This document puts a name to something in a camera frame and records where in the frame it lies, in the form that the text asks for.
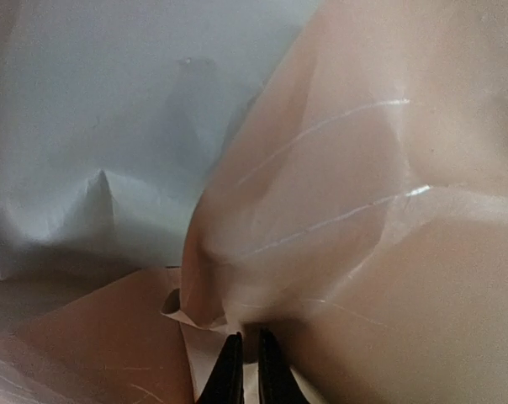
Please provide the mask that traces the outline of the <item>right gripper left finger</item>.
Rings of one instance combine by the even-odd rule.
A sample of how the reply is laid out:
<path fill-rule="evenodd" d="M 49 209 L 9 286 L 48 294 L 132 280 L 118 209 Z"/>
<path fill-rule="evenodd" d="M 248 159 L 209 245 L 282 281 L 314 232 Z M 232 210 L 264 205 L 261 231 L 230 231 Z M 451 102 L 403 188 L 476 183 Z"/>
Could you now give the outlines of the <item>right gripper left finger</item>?
<path fill-rule="evenodd" d="M 243 403 L 243 340 L 237 332 L 225 340 L 199 397 L 199 404 Z"/>

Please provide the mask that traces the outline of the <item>peach wrapping paper sheet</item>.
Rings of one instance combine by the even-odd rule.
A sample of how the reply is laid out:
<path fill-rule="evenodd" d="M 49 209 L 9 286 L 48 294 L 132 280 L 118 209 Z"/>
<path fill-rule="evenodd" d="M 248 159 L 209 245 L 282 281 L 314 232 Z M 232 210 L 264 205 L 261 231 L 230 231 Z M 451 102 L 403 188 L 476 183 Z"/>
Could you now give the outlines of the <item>peach wrapping paper sheet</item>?
<path fill-rule="evenodd" d="M 0 1 L 0 403 L 508 403 L 508 1 Z"/>

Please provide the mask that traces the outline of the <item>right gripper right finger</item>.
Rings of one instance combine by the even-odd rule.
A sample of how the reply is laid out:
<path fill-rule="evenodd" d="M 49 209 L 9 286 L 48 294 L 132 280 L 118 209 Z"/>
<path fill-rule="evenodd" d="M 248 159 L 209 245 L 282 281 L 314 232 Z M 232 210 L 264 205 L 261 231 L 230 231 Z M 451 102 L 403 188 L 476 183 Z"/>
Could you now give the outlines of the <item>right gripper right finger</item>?
<path fill-rule="evenodd" d="M 259 331 L 258 395 L 261 404 L 307 404 L 278 340 L 267 328 Z"/>

